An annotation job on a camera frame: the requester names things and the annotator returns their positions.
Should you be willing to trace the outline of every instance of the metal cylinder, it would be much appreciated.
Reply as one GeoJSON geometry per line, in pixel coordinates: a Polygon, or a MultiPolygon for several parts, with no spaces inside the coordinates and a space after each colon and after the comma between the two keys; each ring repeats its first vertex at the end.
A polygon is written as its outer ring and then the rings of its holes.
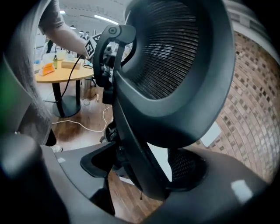
{"type": "Polygon", "coordinates": [[[91,78],[86,78],[82,82],[82,88],[87,90],[91,87],[91,78]]]}

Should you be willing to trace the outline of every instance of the brick wall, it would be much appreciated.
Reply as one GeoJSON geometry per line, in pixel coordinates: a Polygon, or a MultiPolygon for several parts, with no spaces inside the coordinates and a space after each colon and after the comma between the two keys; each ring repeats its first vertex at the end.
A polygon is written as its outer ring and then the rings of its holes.
{"type": "Polygon", "coordinates": [[[254,41],[237,32],[234,38],[233,81],[216,120],[222,132],[207,149],[237,158],[270,181],[279,161],[280,67],[254,41]]]}

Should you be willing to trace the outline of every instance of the gray t-shirt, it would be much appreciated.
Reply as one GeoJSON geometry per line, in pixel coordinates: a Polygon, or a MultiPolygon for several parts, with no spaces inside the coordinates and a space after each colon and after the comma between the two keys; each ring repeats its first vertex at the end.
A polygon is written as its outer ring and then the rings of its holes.
{"type": "Polygon", "coordinates": [[[51,114],[35,83],[33,63],[37,28],[44,33],[63,24],[58,0],[40,0],[17,26],[5,51],[13,73],[32,98],[18,131],[31,136],[39,144],[45,144],[48,139],[51,114]]]}

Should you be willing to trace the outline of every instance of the person's arm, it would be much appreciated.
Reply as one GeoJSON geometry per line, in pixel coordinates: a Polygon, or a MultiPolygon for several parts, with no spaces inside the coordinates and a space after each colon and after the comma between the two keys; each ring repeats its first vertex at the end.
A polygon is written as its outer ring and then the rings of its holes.
{"type": "Polygon", "coordinates": [[[45,32],[46,36],[62,48],[87,55],[84,46],[87,41],[80,38],[69,26],[63,24],[45,32]]]}
{"type": "Polygon", "coordinates": [[[86,40],[80,38],[64,23],[63,17],[60,15],[58,0],[52,0],[49,3],[41,17],[39,28],[60,47],[86,55],[84,48],[86,40]]]}

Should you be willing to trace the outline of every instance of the shoe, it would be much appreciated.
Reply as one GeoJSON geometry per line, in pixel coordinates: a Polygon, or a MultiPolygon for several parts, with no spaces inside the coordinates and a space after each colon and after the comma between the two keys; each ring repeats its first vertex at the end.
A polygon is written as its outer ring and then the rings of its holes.
{"type": "Polygon", "coordinates": [[[51,146],[51,148],[52,148],[54,153],[61,152],[63,150],[63,148],[58,144],[55,144],[54,146],[51,146]]]}

